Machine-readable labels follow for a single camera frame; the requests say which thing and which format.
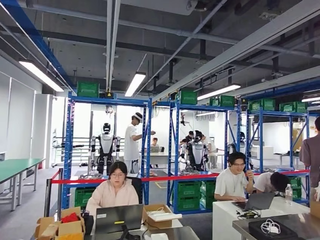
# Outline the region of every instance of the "office chair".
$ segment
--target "office chair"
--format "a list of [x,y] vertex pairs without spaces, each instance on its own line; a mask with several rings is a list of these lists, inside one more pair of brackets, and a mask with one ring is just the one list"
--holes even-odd
[[135,189],[139,199],[139,204],[143,204],[143,181],[141,178],[138,177],[131,177],[128,176],[128,179],[131,179],[132,181],[132,186]]

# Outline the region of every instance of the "plastic bottle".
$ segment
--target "plastic bottle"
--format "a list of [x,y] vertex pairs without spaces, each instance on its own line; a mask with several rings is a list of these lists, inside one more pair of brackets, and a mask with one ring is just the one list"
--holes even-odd
[[292,205],[292,187],[291,184],[288,184],[285,188],[285,203],[287,205],[291,206]]

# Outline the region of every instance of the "laptop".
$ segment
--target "laptop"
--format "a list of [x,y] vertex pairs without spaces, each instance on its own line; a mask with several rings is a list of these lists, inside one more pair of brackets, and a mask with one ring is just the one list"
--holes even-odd
[[97,208],[95,234],[122,232],[141,228],[143,204]]
[[275,197],[274,192],[254,193],[251,194],[247,202],[232,202],[242,210],[266,210],[269,209]]
[[159,149],[159,146],[150,146],[150,153],[158,153]]

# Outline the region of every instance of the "white humanoid robot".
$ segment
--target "white humanoid robot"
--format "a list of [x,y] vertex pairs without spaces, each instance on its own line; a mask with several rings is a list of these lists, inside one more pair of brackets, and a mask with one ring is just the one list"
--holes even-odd
[[198,172],[206,171],[206,163],[209,160],[208,150],[205,144],[201,142],[202,138],[202,133],[201,131],[195,130],[194,136],[195,138],[193,141],[181,145],[180,162],[181,165],[190,165],[192,169]]
[[120,152],[120,137],[114,136],[111,132],[111,126],[109,123],[103,124],[102,133],[97,137],[92,136],[91,141],[91,147],[91,170],[95,165],[94,153],[96,152],[96,139],[99,139],[100,142],[100,155],[97,160],[97,170],[100,174],[103,174],[103,168],[105,166],[105,158],[106,158],[106,174],[109,172],[110,166],[113,163],[112,152],[113,147],[115,148],[115,161],[119,160]]
[[[244,132],[242,132],[242,131],[240,132],[240,152],[242,152],[242,153],[243,153],[245,155],[246,154],[246,151],[247,151],[247,144],[245,141],[245,138],[246,138],[246,136],[245,135]],[[251,148],[252,148],[252,144],[250,145],[250,147],[249,147],[248,156],[249,156],[250,169],[252,170],[252,169],[254,169],[254,164],[252,163],[252,160],[250,158],[251,156]],[[236,146],[235,146],[235,144],[234,142],[229,143],[227,145],[228,156],[229,154],[232,154],[232,153],[236,152],[236,151],[237,151],[237,148],[236,148]]]

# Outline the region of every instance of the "pink jacket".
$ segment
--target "pink jacket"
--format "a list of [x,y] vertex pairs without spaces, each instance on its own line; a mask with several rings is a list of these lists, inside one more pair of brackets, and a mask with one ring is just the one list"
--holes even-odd
[[139,204],[138,195],[131,179],[127,179],[115,195],[115,188],[110,180],[106,180],[97,186],[88,201],[86,210],[90,215],[96,216],[97,208],[127,206]]

